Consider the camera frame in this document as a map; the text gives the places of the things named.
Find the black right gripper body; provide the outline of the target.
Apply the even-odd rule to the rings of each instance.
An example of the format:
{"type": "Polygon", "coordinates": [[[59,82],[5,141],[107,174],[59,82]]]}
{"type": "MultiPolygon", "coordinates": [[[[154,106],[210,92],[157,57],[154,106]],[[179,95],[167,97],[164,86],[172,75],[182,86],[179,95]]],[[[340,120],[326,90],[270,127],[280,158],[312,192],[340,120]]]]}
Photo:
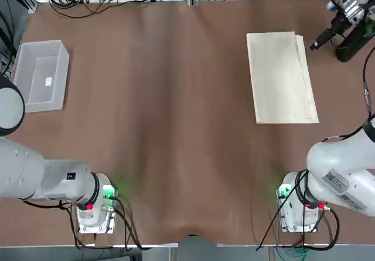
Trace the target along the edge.
{"type": "Polygon", "coordinates": [[[331,27],[328,32],[331,36],[343,36],[355,24],[356,15],[346,14],[342,10],[337,10],[335,17],[331,20],[331,27]]]}

